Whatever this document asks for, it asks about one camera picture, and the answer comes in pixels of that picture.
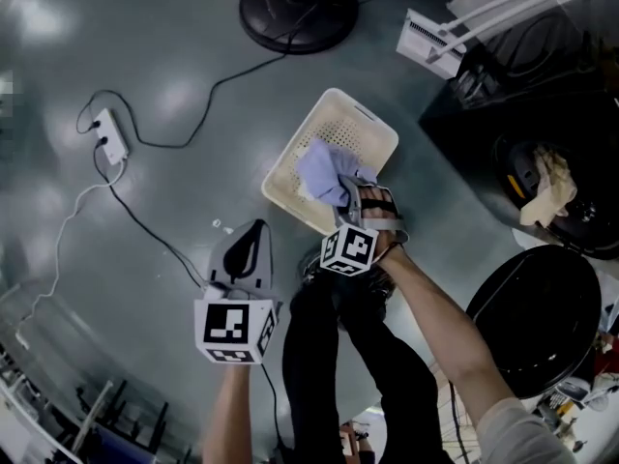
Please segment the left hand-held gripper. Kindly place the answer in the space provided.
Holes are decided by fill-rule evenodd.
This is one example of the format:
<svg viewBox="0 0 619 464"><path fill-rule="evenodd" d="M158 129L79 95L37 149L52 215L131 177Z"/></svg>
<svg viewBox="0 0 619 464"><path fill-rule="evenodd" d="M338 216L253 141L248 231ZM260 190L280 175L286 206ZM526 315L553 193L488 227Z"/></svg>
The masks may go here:
<svg viewBox="0 0 619 464"><path fill-rule="evenodd" d="M271 231L249 221L215 245L209 280L236 286L271 286ZM280 319L282 302L257 290L208 285L194 302L194 342L212 363L261 364Z"/></svg>

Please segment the person's right hand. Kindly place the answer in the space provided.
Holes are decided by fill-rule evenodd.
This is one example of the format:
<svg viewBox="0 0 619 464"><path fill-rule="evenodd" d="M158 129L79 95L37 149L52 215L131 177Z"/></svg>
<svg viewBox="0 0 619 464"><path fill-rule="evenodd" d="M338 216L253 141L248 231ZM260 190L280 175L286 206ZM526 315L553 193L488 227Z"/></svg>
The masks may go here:
<svg viewBox="0 0 619 464"><path fill-rule="evenodd" d="M359 189L360 195L366 200L387 201L391 202L392 197L389 192L385 192L378 187L363 187ZM363 210L364 218L390 218L395 219L398 215L394 212L387 211L382 207L365 208Z"/></svg>

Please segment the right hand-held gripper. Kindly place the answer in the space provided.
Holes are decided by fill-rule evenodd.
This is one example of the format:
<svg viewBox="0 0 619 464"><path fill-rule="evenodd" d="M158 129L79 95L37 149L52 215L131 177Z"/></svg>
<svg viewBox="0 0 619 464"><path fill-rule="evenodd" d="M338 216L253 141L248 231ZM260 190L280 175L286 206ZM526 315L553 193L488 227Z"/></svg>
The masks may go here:
<svg viewBox="0 0 619 464"><path fill-rule="evenodd" d="M409 235L395 198L388 188L347 176L339 176L339 187L343 194L333 207L333 213L336 223L344 224L322 240L320 267L344 276L356 276L371 267L378 231L392 232L398 243L406 243ZM387 195L388 199L364 197L362 189L377 189L382 195ZM364 211L370 209L380 209L393 218L365 217Z"/></svg>

